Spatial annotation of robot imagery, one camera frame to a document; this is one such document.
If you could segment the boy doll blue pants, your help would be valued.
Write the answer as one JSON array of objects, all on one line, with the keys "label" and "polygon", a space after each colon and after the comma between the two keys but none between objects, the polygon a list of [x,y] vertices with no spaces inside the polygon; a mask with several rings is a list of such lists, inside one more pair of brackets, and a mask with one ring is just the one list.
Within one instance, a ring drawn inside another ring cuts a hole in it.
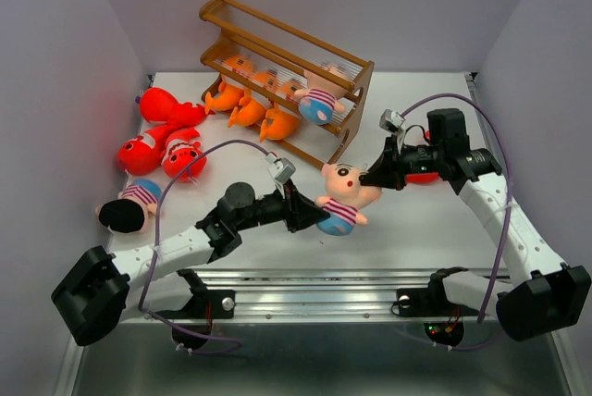
[{"label": "boy doll blue pants", "polygon": [[366,172],[348,164],[324,164],[321,175],[325,181],[325,194],[315,203],[329,213],[329,217],[316,223],[325,234],[346,236],[358,225],[367,225],[368,219],[362,210],[379,200],[382,189],[363,186],[360,177]]}]

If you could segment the orange shark plush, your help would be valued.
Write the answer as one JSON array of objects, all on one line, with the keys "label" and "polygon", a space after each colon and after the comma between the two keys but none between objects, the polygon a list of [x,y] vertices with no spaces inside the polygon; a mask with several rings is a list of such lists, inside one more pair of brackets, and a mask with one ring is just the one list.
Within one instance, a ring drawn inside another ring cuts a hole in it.
[{"label": "orange shark plush", "polygon": [[[295,79],[283,82],[276,90],[276,95],[284,100],[296,103],[294,93],[302,89],[303,85]],[[289,137],[300,125],[300,116],[294,115],[291,110],[282,108],[279,104],[267,110],[262,122],[259,140],[280,141]]]},{"label": "orange shark plush", "polygon": [[[252,60],[248,56],[241,54],[226,58],[222,62],[222,67],[245,79],[249,79],[254,72]],[[235,79],[221,74],[221,82],[217,88],[217,95],[213,96],[210,93],[205,95],[205,112],[231,110],[239,104],[239,100],[243,96],[244,86]]]},{"label": "orange shark plush", "polygon": [[[250,81],[265,90],[274,93],[278,88],[278,72],[265,69],[254,73]],[[228,127],[234,125],[249,127],[265,117],[266,111],[273,106],[265,95],[246,88],[239,104],[234,107],[228,119]]]}]

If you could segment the boy doll striped shirt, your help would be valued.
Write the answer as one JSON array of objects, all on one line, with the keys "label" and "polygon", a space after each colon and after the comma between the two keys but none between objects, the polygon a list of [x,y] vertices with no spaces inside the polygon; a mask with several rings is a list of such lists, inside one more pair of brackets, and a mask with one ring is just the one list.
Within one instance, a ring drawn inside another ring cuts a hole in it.
[{"label": "boy doll striped shirt", "polygon": [[315,125],[328,124],[335,113],[347,110],[341,99],[348,92],[342,86],[308,70],[304,71],[306,87],[294,92],[300,114]]}]

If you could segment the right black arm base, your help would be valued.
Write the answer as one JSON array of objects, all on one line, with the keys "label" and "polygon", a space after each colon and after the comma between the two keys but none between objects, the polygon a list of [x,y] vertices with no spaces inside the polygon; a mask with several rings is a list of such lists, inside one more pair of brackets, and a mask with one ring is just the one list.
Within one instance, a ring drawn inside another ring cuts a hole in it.
[{"label": "right black arm base", "polygon": [[447,298],[443,280],[449,276],[467,272],[467,268],[441,268],[432,273],[424,288],[406,288],[397,290],[397,299],[390,311],[401,317],[437,317],[477,316],[477,311],[459,303],[453,303]]}]

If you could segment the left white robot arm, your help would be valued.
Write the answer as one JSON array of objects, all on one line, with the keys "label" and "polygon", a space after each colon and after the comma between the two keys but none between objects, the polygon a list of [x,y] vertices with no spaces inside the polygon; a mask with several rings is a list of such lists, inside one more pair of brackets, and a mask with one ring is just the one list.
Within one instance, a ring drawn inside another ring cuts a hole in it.
[{"label": "left white robot arm", "polygon": [[[241,245],[246,229],[284,222],[289,232],[308,229],[329,213],[287,181],[275,192],[256,197],[253,187],[236,182],[202,220],[155,245],[111,254],[101,246],[87,250],[51,294],[59,314],[79,346],[109,334],[123,319],[129,296],[138,291],[140,312],[163,323],[197,316],[206,295],[191,267],[219,260]],[[145,299],[152,282],[173,273],[187,281],[174,295],[178,310],[153,311]]]}]

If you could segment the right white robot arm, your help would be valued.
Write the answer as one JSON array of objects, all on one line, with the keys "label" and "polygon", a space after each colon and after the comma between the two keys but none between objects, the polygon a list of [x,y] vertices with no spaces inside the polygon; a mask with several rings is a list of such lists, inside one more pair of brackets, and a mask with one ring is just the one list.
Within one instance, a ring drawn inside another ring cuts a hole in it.
[{"label": "right white robot arm", "polygon": [[569,266],[550,248],[513,200],[510,181],[485,148],[474,149],[464,114],[457,108],[428,113],[424,144],[404,144],[404,119],[385,110],[380,127],[388,131],[381,156],[361,176],[364,186],[400,191],[412,174],[435,173],[473,211],[496,243],[488,277],[465,267],[441,268],[428,285],[407,292],[400,316],[443,316],[452,308],[496,318],[512,340],[573,326],[591,288],[583,266]]}]

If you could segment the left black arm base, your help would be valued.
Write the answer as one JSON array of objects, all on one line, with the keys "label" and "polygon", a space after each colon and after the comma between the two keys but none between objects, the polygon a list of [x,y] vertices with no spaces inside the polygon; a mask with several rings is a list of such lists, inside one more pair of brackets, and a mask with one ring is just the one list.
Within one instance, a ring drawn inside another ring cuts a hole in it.
[{"label": "left black arm base", "polygon": [[154,284],[149,308],[167,319],[231,319],[236,292],[209,288],[192,269],[181,269]]}]

